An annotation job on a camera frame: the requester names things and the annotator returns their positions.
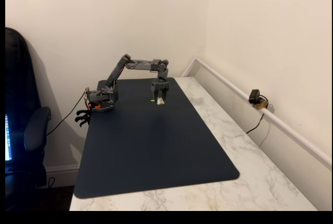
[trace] monitor screen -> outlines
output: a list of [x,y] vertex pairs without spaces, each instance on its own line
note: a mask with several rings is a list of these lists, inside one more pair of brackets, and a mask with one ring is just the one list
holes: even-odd
[[9,137],[9,127],[8,127],[8,117],[5,115],[5,160],[11,160],[11,147],[10,147],[10,137]]

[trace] office chair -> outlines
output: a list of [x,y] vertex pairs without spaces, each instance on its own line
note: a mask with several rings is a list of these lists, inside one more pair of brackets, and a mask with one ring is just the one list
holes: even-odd
[[46,185],[43,159],[50,109],[41,107],[23,36],[11,28],[5,31],[5,113],[12,152],[12,160],[5,161],[5,210],[25,210],[35,187]]

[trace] desk mat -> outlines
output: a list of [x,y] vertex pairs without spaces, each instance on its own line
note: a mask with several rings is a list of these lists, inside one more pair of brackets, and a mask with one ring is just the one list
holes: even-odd
[[[173,78],[165,104],[154,79],[119,80],[114,109],[93,113],[74,194],[78,198],[172,188],[239,177]],[[102,88],[105,81],[100,81]]]

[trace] marble desk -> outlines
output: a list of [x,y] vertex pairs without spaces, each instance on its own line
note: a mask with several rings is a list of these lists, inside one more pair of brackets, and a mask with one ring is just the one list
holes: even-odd
[[316,210],[195,78],[176,81],[239,170],[239,179],[89,199],[73,195],[71,211]]

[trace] chair armrest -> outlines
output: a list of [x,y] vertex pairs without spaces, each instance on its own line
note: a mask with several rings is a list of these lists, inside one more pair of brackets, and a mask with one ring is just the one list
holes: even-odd
[[28,152],[44,148],[46,144],[47,123],[51,117],[49,107],[42,107],[33,113],[24,133],[24,147]]

